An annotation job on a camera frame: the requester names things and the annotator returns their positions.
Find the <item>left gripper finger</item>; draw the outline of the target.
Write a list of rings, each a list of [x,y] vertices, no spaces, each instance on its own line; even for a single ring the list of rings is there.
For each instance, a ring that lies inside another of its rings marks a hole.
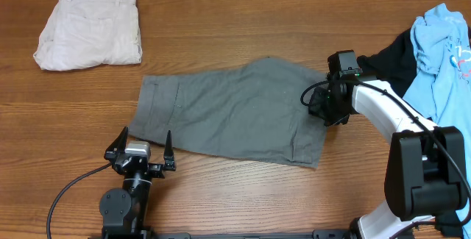
[[[166,135],[165,149],[163,153],[164,163],[173,164],[174,163],[174,151],[172,147],[171,131],[169,130]]]
[[[126,147],[127,138],[128,138],[128,127],[125,126],[120,132],[119,136],[110,144],[110,146],[106,149],[105,152],[109,153],[109,152],[123,151]]]

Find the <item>grey shorts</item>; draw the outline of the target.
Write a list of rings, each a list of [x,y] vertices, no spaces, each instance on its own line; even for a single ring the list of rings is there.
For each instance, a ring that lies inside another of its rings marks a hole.
[[[327,129],[300,96],[325,79],[316,70],[268,57],[241,68],[145,76],[130,134],[240,160],[318,166]]]

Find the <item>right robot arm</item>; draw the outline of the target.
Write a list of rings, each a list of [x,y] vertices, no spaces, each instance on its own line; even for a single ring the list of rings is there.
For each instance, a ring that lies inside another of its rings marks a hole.
[[[464,138],[454,126],[440,127],[408,106],[386,81],[365,74],[352,50],[327,59],[324,81],[308,87],[301,102],[325,126],[346,124],[362,114],[388,140],[384,201],[354,219],[348,229],[324,229],[314,238],[412,238],[422,225],[442,228],[436,217],[470,201]]]

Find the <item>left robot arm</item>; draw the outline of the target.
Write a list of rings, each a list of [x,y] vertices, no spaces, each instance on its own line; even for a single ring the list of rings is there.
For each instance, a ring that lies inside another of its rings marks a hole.
[[[99,203],[103,238],[152,239],[157,235],[144,224],[153,179],[163,179],[166,171],[175,171],[176,162],[171,133],[166,136],[162,163],[151,163],[150,144],[127,140],[128,128],[106,149],[104,158],[124,177],[122,187],[107,191]]]

